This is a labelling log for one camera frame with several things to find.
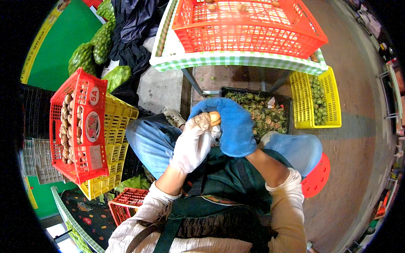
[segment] white plastic crate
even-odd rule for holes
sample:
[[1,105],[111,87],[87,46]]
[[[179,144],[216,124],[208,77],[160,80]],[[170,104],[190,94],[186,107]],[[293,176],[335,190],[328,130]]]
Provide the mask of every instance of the white plastic crate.
[[40,185],[64,181],[51,162],[49,139],[33,139],[36,174]]
[[23,151],[20,152],[20,158],[24,176],[36,176],[33,140],[24,140],[24,147]]

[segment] floor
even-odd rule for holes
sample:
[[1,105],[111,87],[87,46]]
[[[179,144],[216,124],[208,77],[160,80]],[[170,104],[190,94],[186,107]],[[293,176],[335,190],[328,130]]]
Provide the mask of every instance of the floor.
[[[331,163],[325,188],[304,201],[304,225],[307,239],[315,243],[319,252],[338,253],[367,227],[393,162],[396,138],[389,121],[383,119],[386,108],[381,85],[375,78],[382,72],[382,64],[375,39],[366,35],[342,0],[303,2],[328,37],[329,43],[321,50],[326,63],[334,70],[342,109],[341,128],[292,129],[293,134],[318,136]],[[153,71],[145,75],[158,76]],[[184,93],[181,74],[163,74],[167,76],[158,77],[158,89],[140,85],[143,93],[138,92],[144,97],[140,99],[144,104],[139,105],[147,109],[149,106],[156,113],[169,106],[179,106],[182,86]],[[218,90],[221,86],[259,90],[262,81],[271,84],[280,76],[274,69],[246,66],[202,66],[194,68],[193,74],[203,90]],[[166,85],[168,75],[176,79],[170,81],[175,83],[172,87]],[[278,92],[291,94],[290,84],[286,82]],[[192,105],[202,99],[191,91]]]

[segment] red stool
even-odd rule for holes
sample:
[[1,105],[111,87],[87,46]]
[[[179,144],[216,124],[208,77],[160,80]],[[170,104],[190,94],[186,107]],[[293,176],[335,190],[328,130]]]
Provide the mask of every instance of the red stool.
[[321,160],[308,174],[308,176],[302,180],[302,190],[305,198],[310,198],[318,194],[325,186],[329,179],[330,174],[330,162],[325,153],[322,153]]

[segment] green net sack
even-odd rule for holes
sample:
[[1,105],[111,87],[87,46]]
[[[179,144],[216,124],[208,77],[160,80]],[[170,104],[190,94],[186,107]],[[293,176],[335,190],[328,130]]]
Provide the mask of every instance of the green net sack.
[[107,19],[110,22],[115,23],[114,8],[111,4],[111,0],[104,0],[96,11],[96,14],[100,17]]
[[79,67],[83,67],[86,73],[96,76],[96,65],[93,59],[93,45],[90,42],[81,44],[69,60],[69,76]]
[[108,80],[107,93],[111,93],[115,88],[123,84],[131,76],[129,66],[117,66],[105,75],[103,80]]
[[94,45],[93,56],[97,64],[103,64],[108,60],[108,55],[113,46],[114,27],[114,23],[105,23],[90,41]]
[[68,228],[68,230],[72,229],[72,231],[69,232],[69,235],[73,239],[73,241],[76,243],[77,247],[84,253],[92,253],[92,251],[87,246],[86,242],[83,240],[81,235],[77,232],[77,230],[72,226],[72,224],[69,221],[66,221],[65,224],[66,224],[66,227]]

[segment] hand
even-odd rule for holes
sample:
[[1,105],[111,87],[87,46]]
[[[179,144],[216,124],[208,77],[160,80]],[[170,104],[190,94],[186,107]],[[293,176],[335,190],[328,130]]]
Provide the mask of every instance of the hand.
[[228,156],[244,157],[257,149],[253,136],[252,116],[229,98],[208,98],[196,104],[190,118],[201,112],[218,111],[221,115],[221,151]]
[[183,173],[191,173],[209,153],[212,139],[210,129],[202,129],[200,124],[189,119],[176,141],[170,166]]

